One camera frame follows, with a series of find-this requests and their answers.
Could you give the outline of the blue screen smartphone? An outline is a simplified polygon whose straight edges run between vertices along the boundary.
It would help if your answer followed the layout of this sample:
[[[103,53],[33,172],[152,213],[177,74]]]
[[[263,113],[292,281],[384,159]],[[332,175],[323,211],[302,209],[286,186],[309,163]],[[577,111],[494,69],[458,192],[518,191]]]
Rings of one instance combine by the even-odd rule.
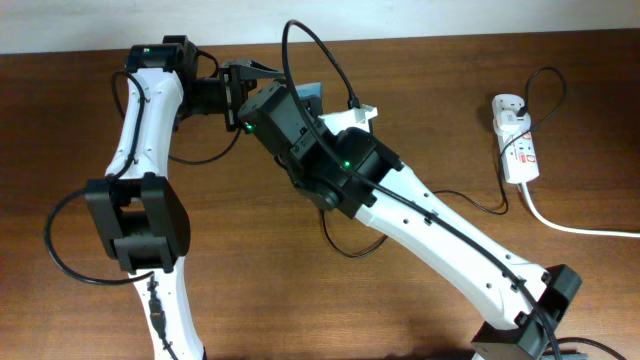
[[[300,101],[304,105],[306,105],[307,103],[313,106],[315,106],[316,104],[321,105],[323,93],[323,85],[321,82],[296,85],[295,90]]]

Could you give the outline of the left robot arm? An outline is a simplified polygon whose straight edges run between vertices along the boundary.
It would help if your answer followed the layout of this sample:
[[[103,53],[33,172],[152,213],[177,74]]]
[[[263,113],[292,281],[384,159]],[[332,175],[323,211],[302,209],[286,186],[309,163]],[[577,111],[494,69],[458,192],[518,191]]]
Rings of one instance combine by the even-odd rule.
[[[203,359],[185,284],[188,214],[168,180],[172,133],[196,114],[222,114],[241,132],[240,107],[260,79],[280,71],[255,60],[225,63],[197,75],[197,46],[184,35],[135,45],[125,61],[128,104],[105,177],[87,184],[85,199],[107,256],[118,262],[143,304],[157,359]]]

